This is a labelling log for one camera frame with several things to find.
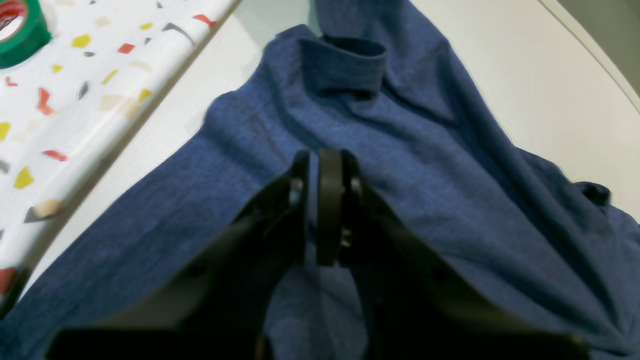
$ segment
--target red confetti shape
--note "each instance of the red confetti shape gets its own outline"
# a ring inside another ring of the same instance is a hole
[[[200,14],[198,14],[198,15],[195,15],[193,18],[194,18],[194,19],[197,19],[197,20],[200,20],[200,21],[204,21],[204,22],[206,22],[206,23],[207,23],[207,25],[209,25],[209,27],[210,27],[210,28],[213,28],[213,27],[217,24],[217,22],[215,22],[215,21],[211,21],[211,19],[210,19],[210,18],[208,18],[208,17],[207,17],[206,15],[204,15],[203,13],[200,13]]]
[[[4,80],[6,81],[6,86],[18,86],[18,84],[11,81],[11,79],[8,76],[4,78]]]
[[[44,115],[53,114],[53,109],[48,104],[51,94],[47,90],[39,88],[38,95],[40,96],[40,102],[38,102],[38,106],[36,106],[38,110],[40,110]]]
[[[0,295],[6,295],[9,292],[16,274],[18,271],[15,268],[0,269]]]
[[[124,43],[124,44],[122,44],[122,46],[120,46],[120,48],[118,49],[118,52],[119,53],[123,53],[123,54],[129,54],[133,50],[134,47],[136,47],[136,46]]]
[[[55,151],[55,150],[47,150],[47,151],[43,151],[43,154],[45,154],[46,156],[52,158],[52,159],[56,159],[58,161],[66,161],[68,159],[67,155],[62,154],[61,152]]]

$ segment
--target tape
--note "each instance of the tape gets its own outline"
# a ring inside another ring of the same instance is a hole
[[[0,0],[0,69],[27,60],[50,40],[38,0]]]

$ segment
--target white table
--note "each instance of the white table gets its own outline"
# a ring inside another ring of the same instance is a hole
[[[217,96],[241,86],[262,49],[301,23],[312,0],[243,0],[89,194],[30,283],[135,182],[187,142]],[[413,0],[451,41],[519,147],[594,181],[640,218],[640,114],[596,60],[537,0]]]

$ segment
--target patterned tablecloth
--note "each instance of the patterned tablecloth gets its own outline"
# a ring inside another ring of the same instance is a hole
[[[0,301],[47,224],[235,1],[41,1],[53,40],[0,70]]]

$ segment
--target blue t-shirt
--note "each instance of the blue t-shirt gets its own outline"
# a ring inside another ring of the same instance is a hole
[[[194,138],[37,280],[0,322],[0,358],[41,358],[60,327],[141,300],[296,151],[323,147],[351,150],[403,222],[494,303],[582,334],[593,359],[640,356],[640,227],[608,190],[571,184],[517,149],[447,39],[408,0],[317,0],[317,14],[326,37],[306,26],[279,34]],[[367,344],[341,268],[292,269],[264,330],[278,359],[358,359]]]

